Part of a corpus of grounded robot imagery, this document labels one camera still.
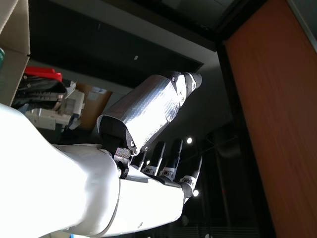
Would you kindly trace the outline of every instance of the metallic foil wrap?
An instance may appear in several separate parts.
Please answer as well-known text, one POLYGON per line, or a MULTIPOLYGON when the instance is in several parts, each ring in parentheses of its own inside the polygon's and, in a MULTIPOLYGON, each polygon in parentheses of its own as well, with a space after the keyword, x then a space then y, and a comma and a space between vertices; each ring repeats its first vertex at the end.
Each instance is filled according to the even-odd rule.
MULTIPOLYGON (((181 80, 184 80, 183 93, 186 93, 185 78, 181 80)), ((184 96, 177 94, 169 79, 152 75, 110 107, 105 115, 98 117, 98 131, 102 117, 116 118, 125 124, 139 150, 161 127, 175 118, 186 98, 184 96)))

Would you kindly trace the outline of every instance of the orange wooden panel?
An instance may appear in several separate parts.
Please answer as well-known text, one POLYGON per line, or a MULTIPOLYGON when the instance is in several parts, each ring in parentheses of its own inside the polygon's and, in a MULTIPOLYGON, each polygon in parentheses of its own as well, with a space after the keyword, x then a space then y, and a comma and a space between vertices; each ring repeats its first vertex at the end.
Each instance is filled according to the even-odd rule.
POLYGON ((316 238, 317 54, 286 0, 225 45, 277 236, 316 238))

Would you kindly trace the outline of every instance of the metal bracket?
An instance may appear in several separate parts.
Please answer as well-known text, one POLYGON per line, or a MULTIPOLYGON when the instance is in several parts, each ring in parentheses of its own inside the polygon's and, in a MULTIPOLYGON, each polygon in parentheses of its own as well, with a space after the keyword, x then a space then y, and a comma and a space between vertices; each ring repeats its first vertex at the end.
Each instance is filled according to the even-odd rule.
POLYGON ((120 179, 126 179, 130 166, 130 150, 117 148, 113 160, 121 170, 120 179))

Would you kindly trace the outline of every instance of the robotic hand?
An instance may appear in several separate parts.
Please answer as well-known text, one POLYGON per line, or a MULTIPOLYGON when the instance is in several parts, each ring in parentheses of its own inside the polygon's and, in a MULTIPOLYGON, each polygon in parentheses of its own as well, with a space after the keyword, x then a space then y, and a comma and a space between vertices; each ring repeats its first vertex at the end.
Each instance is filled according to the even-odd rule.
POLYGON ((64 230, 108 237, 177 220, 192 196, 202 158, 175 182, 183 141, 165 143, 142 169, 147 147, 171 122, 201 76, 152 75, 97 120, 103 145, 50 145, 20 112, 0 104, 0 218, 3 236, 64 230))

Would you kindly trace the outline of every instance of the ceiling light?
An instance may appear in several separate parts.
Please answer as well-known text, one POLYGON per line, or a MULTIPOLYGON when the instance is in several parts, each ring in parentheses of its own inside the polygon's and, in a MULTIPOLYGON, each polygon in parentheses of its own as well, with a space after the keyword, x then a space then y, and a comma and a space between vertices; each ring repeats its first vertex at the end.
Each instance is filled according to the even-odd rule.
POLYGON ((190 143, 192 143, 193 142, 193 139, 191 138, 191 137, 188 137, 187 138, 187 144, 190 144, 190 143))
POLYGON ((193 192, 193 196, 194 196, 194 197, 197 197, 197 196, 198 196, 198 194, 199 194, 199 191, 198 191, 198 190, 194 190, 194 192, 193 192))

